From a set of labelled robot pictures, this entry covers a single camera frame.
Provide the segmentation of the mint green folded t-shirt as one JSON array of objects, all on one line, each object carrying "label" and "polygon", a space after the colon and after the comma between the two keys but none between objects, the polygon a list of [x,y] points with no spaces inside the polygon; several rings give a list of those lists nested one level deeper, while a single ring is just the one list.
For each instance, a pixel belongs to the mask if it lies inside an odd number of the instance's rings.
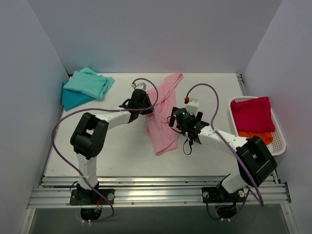
[{"label": "mint green folded t-shirt", "polygon": [[86,67],[80,71],[75,71],[64,85],[64,89],[103,100],[114,82],[112,77],[105,77]]}]

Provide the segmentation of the aluminium rail frame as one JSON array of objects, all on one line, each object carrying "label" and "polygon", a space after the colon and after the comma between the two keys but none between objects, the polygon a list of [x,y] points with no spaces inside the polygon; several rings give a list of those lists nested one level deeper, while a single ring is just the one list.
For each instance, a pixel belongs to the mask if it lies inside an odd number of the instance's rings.
[{"label": "aluminium rail frame", "polygon": [[[215,111],[215,94],[219,95],[219,110],[214,121],[215,128],[235,133],[231,122],[228,103],[233,98],[245,95],[243,81],[236,74],[185,73],[177,87],[177,103],[183,104],[185,94],[196,83],[209,83],[215,88],[205,88],[199,95],[201,110],[209,118]],[[93,101],[62,113],[70,114],[60,124],[55,137],[57,150],[64,156],[62,160],[56,150],[51,150],[40,187],[31,193],[26,215],[20,232],[30,233],[37,224],[35,214],[40,209],[70,209],[69,186],[78,176],[67,161],[75,163],[75,154],[69,144],[69,134],[73,132],[81,114],[96,108],[113,109],[120,98],[114,92],[105,101]],[[125,142],[129,134],[137,136],[137,142],[116,149],[111,140],[106,140],[104,153],[97,161],[98,179],[101,187],[115,190],[114,208],[125,207],[186,207],[203,203],[201,188],[216,185],[229,173],[238,172],[238,162],[229,149],[222,151],[212,144],[197,145],[190,156],[181,150],[169,151],[156,156],[150,139],[144,133],[145,120],[140,118],[131,126],[118,127],[113,131]]]}]

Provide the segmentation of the teal blue folded t-shirt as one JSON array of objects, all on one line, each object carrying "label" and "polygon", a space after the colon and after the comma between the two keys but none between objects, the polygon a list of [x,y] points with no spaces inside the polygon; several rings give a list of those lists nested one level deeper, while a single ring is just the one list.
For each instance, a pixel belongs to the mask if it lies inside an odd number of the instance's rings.
[{"label": "teal blue folded t-shirt", "polygon": [[64,86],[66,83],[67,81],[64,81],[62,84],[61,96],[62,104],[65,111],[69,111],[85,103],[95,100],[91,96],[65,89]]}]

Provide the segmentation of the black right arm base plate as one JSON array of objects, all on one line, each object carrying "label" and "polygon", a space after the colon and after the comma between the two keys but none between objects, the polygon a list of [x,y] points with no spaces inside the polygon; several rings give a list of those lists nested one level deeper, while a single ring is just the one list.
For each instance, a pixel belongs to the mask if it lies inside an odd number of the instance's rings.
[{"label": "black right arm base plate", "polygon": [[201,193],[204,203],[236,203],[245,199],[245,192],[242,189],[230,194],[223,188],[202,187]]}]

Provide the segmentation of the white plastic basket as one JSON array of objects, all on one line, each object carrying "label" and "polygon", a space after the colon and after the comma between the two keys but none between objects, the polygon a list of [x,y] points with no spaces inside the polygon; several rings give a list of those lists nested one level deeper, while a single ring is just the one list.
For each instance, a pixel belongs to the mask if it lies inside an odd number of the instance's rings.
[{"label": "white plastic basket", "polygon": [[229,102],[229,118],[230,118],[230,123],[232,125],[232,131],[236,135],[241,136],[241,137],[253,137],[253,136],[261,137],[261,139],[263,139],[263,141],[265,142],[265,144],[267,145],[269,151],[271,152],[273,156],[277,156],[277,155],[284,153],[286,150],[286,143],[281,133],[278,122],[275,118],[275,115],[273,114],[272,109],[271,109],[271,115],[272,115],[272,120],[275,126],[274,132],[255,133],[255,132],[238,131],[236,129],[234,118],[233,118],[231,108],[230,108],[230,103],[233,100],[239,102],[239,101],[250,100],[252,98],[258,98],[258,97],[252,97],[252,96],[236,97]]}]

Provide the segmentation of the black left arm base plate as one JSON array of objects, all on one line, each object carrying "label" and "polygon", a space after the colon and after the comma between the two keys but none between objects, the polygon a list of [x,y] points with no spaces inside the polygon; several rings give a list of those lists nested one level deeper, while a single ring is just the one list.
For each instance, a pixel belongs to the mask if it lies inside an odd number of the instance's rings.
[{"label": "black left arm base plate", "polygon": [[[115,190],[113,189],[99,189],[99,193],[104,196],[112,204],[115,199]],[[69,204],[72,206],[86,206],[86,205],[97,205],[101,196],[94,192],[93,190],[85,189],[74,189],[71,192]]]}]

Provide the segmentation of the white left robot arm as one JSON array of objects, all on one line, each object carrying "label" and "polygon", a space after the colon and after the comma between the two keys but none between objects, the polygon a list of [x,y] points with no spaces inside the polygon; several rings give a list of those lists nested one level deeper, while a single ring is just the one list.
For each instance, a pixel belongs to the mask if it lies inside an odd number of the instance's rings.
[{"label": "white left robot arm", "polygon": [[107,114],[84,113],[71,136],[70,143],[78,158],[77,191],[86,204],[98,200],[97,156],[102,151],[108,130],[152,113],[154,108],[146,91],[135,89],[130,99]]}]

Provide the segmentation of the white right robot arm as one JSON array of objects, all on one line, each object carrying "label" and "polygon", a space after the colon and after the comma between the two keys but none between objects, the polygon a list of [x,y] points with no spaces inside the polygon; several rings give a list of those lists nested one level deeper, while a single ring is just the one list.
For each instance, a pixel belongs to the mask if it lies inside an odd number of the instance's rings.
[{"label": "white right robot arm", "polygon": [[228,201],[234,192],[246,187],[258,187],[277,168],[277,163],[264,141],[258,137],[240,137],[214,129],[211,124],[201,120],[202,113],[191,114],[186,108],[172,108],[169,126],[176,123],[191,144],[209,145],[237,160],[238,172],[229,174],[216,190],[217,197]]}]

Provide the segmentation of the pink t-shirt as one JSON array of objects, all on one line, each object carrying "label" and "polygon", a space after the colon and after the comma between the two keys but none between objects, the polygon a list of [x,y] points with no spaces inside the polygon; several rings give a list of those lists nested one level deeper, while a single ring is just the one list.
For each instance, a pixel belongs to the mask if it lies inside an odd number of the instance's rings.
[{"label": "pink t-shirt", "polygon": [[154,152],[157,156],[177,148],[178,133],[173,131],[167,122],[172,108],[176,105],[176,86],[182,81],[183,75],[172,74],[164,79],[157,89],[147,91],[151,102],[156,101],[154,111],[148,114],[145,133],[151,138]]}]

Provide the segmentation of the magenta t-shirt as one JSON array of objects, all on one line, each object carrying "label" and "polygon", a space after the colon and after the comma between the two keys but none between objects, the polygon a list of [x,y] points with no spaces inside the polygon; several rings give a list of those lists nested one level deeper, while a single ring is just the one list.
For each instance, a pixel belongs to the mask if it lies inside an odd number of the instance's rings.
[{"label": "magenta t-shirt", "polygon": [[255,133],[275,131],[268,97],[239,102],[233,100],[230,103],[230,108],[238,131]]}]

